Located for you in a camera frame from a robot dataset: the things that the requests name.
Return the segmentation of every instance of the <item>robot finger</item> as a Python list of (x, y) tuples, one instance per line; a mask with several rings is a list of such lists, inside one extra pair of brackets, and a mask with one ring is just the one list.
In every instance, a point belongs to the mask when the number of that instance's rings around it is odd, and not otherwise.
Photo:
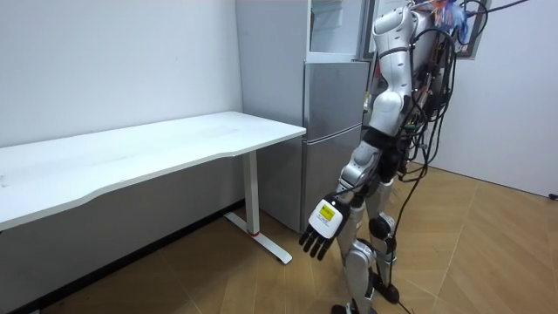
[(325, 253), (327, 253), (328, 249), (330, 249), (331, 244), (333, 243), (333, 238), (328, 239), (325, 241), (325, 243), (322, 246), (322, 249), (320, 249), (320, 253), (317, 254), (317, 260), (321, 261), (323, 260), (323, 257), (325, 256)]
[(310, 247), (312, 247), (312, 244), (314, 244), (314, 241), (316, 240), (316, 238), (319, 237), (319, 234), (314, 231), (310, 234), (310, 238), (308, 239), (308, 241), (306, 242), (306, 244), (304, 244), (304, 252), (308, 252), (310, 250)]
[(310, 236), (310, 234), (314, 231), (315, 231), (314, 228), (312, 228), (312, 226), (308, 225), (308, 228), (306, 228), (303, 235), (301, 235), (300, 239), (298, 240), (298, 244), (304, 245), (306, 240), (308, 240), (308, 237)]
[(322, 244), (325, 242), (325, 238), (323, 236), (319, 236), (317, 238), (316, 244), (314, 244), (314, 247), (312, 248), (312, 251), (310, 252), (310, 257), (315, 257), (317, 254), (317, 251), (322, 247)]

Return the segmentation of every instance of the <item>robot leg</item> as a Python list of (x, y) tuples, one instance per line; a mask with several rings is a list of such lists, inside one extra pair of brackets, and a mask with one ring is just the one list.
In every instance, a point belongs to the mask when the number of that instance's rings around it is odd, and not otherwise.
[(397, 244), (393, 238), (395, 221), (384, 210), (389, 201), (393, 187), (393, 179), (379, 182), (378, 189), (367, 201), (371, 246), (376, 257), (378, 274), (374, 274), (374, 289), (388, 302), (396, 304), (399, 292), (391, 283), (391, 264), (397, 260), (395, 248)]
[(352, 297), (352, 304), (343, 307), (334, 306), (332, 313), (376, 314), (371, 307), (373, 292), (371, 265), (374, 253), (371, 245), (357, 239), (357, 232), (364, 215), (364, 202), (358, 207), (351, 207), (350, 218), (337, 237), (344, 263), (345, 282)]

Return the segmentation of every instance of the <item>refrigerator door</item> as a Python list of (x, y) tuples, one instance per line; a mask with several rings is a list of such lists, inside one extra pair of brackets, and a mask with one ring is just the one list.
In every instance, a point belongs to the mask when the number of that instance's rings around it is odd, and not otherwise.
[(308, 142), (362, 122), (370, 64), (311, 64), (305, 71), (304, 127)]
[(304, 145), (301, 232), (306, 229), (312, 210), (337, 187), (341, 170), (349, 163), (352, 151), (360, 142), (360, 127)]

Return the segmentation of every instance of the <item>humanoid robot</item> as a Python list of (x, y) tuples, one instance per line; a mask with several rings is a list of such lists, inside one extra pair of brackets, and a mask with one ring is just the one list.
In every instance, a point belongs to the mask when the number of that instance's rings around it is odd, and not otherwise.
[[(417, 132), (417, 128), (405, 126), (417, 120), (417, 115), (423, 121), (431, 120), (440, 109), (427, 108), (426, 98), (444, 77), (437, 60), (449, 58), (447, 41), (453, 39), (428, 31), (434, 29), (430, 11), (410, 6), (386, 13), (373, 24), (379, 68), (388, 88), (374, 101), (370, 128), (343, 168), (336, 191), (319, 202), (300, 239), (304, 251), (319, 260), (337, 239), (352, 302), (334, 306), (332, 313), (376, 313), (371, 307), (375, 291), (393, 304), (399, 302), (398, 290), (391, 282), (396, 223), (384, 209), (394, 177), (406, 172), (412, 142), (405, 134)], [(426, 90), (422, 95), (413, 90), (418, 76)], [(449, 92), (440, 90), (441, 94), (430, 92), (429, 96), (438, 98), (438, 104)], [(365, 210), (370, 219), (369, 242), (356, 237)]]

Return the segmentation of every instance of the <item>white desk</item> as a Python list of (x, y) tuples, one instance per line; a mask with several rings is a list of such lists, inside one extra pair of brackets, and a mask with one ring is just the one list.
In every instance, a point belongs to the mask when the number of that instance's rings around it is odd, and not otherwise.
[(0, 148), (0, 230), (138, 182), (242, 154), (248, 223), (232, 213), (226, 217), (288, 263), (289, 253), (259, 234), (255, 150), (305, 133), (302, 127), (227, 112)]

